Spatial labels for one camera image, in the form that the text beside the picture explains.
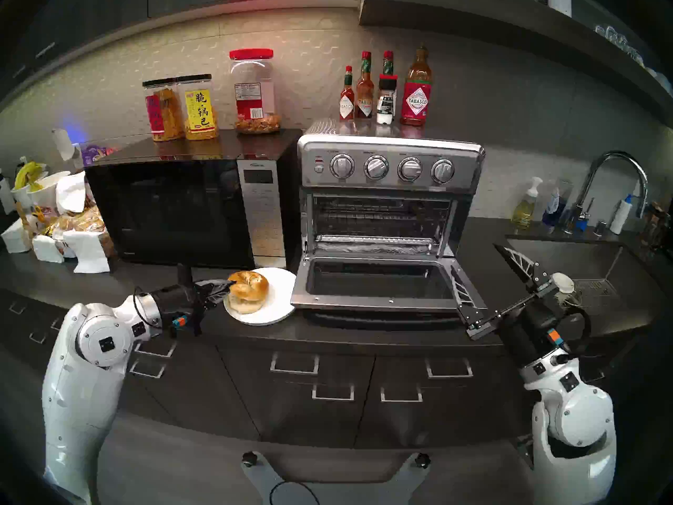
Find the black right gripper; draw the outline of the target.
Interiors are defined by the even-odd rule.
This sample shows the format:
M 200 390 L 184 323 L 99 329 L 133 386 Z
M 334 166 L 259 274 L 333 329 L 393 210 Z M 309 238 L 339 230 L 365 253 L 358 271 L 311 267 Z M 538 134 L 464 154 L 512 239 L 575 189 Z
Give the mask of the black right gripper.
M 559 309 L 553 309 L 559 291 L 550 269 L 523 253 L 493 244 L 507 266 L 524 283 L 529 293 L 524 299 L 491 316 L 472 282 L 458 266 L 450 267 L 453 298 L 470 339 L 479 340 L 496 333 L 516 368 L 538 363 L 562 345 L 556 330 Z

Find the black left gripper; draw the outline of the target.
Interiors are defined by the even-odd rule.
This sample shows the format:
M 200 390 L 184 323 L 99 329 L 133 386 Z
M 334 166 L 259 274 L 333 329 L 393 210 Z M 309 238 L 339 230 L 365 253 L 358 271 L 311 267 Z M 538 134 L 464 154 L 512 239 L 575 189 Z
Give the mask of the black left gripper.
M 205 310 L 222 305 L 236 281 L 210 279 L 195 283 L 190 266 L 179 263 L 176 268 L 177 284 L 151 293 L 160 314 L 159 324 L 172 338 L 176 338 L 177 330 L 183 327 L 198 337 L 202 334 Z

